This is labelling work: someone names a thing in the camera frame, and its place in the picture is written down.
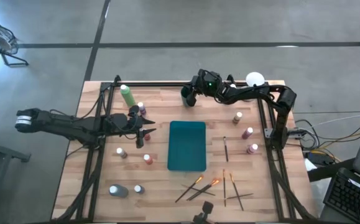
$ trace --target white ball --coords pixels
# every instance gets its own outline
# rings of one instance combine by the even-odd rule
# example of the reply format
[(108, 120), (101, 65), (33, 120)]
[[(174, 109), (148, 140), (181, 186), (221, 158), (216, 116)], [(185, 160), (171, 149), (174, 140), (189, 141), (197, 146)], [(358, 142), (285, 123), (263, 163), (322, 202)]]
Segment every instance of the white ball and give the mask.
[(246, 83), (249, 86), (263, 85), (264, 82), (265, 82), (264, 77), (258, 72), (251, 72), (251, 73), (246, 75)]

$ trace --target wire bundle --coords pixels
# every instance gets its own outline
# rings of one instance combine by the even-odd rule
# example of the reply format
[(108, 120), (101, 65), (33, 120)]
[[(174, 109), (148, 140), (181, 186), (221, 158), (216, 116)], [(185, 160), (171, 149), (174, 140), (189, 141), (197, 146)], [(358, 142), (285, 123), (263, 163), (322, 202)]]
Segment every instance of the wire bundle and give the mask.
[[(300, 119), (300, 120), (296, 121), (296, 123), (306, 122), (310, 126), (309, 128), (312, 129), (312, 132), (311, 132), (308, 129), (299, 128), (299, 129), (302, 129), (302, 130), (306, 131), (307, 132), (306, 135), (309, 135), (311, 137), (311, 139), (306, 140), (305, 139), (306, 135), (304, 135), (301, 138), (302, 142), (313, 141), (313, 143), (310, 146), (305, 146), (301, 142), (300, 142), (300, 145), (298, 145), (298, 144), (288, 144), (288, 145), (301, 146), (301, 147), (303, 147), (303, 152), (306, 152), (306, 153), (325, 154), (325, 155), (331, 157), (333, 159), (334, 163), (341, 162), (337, 157), (335, 157), (335, 155), (333, 155), (333, 153), (331, 153), (327, 149), (327, 147), (329, 147), (332, 144), (337, 143), (337, 142), (351, 142), (351, 141), (356, 141), (356, 140), (360, 139), (360, 132), (358, 132), (360, 130), (360, 127), (357, 128), (357, 130), (355, 130), (353, 133), (351, 133), (351, 134), (349, 134), (349, 135), (347, 135), (345, 137), (341, 137), (341, 138), (321, 137), (321, 136), (319, 136), (317, 134), (314, 127), (322, 125), (322, 124), (331, 123), (331, 122), (334, 122), (334, 121), (341, 121), (341, 120), (344, 120), (344, 119), (357, 118), (357, 117), (360, 117), (360, 115), (351, 116), (351, 117), (347, 117), (347, 118), (334, 119), (334, 120), (331, 120), (331, 121), (325, 121), (325, 122), (322, 122), (322, 123), (319, 123), (319, 124), (316, 124), (316, 125), (312, 125), (311, 122), (309, 122), (306, 119)], [(325, 139), (325, 140), (328, 140), (328, 141), (324, 141), (323, 143), (321, 143), (320, 139)]]

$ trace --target teal tray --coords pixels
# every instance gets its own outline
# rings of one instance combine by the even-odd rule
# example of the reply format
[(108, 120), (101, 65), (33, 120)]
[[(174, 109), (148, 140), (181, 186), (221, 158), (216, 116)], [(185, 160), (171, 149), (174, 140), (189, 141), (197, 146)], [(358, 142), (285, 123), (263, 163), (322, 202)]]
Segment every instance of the teal tray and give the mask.
[(167, 169), (206, 170), (206, 124), (201, 121), (170, 122)]

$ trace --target concrete floor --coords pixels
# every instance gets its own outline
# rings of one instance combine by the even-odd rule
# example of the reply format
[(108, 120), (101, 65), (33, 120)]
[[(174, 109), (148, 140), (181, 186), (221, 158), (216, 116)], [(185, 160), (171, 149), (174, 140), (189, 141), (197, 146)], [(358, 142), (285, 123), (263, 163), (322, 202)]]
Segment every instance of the concrete floor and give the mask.
[[(105, 0), (0, 0), (0, 23), (22, 44), (93, 43)], [(112, 0), (102, 43), (360, 42), (360, 0)], [(0, 145), (30, 152), (13, 161), (0, 192), (0, 223), (50, 218), (68, 141), (14, 129), (16, 111), (75, 114), (91, 49), (20, 49), (30, 66), (0, 59)], [(189, 80), (199, 68), (243, 79), (283, 79), (297, 94), (294, 114), (313, 124), (360, 114), (360, 47), (99, 49), (91, 80)], [(360, 118), (317, 127), (340, 137)], [(360, 141), (331, 147), (340, 159)]]

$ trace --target keyboard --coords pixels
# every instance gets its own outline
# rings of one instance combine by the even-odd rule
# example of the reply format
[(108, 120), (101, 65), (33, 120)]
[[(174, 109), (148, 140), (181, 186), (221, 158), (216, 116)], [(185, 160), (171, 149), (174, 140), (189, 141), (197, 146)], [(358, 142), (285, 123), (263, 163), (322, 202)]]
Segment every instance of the keyboard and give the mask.
[(345, 168), (340, 168), (331, 179), (323, 203), (360, 223), (360, 177)]

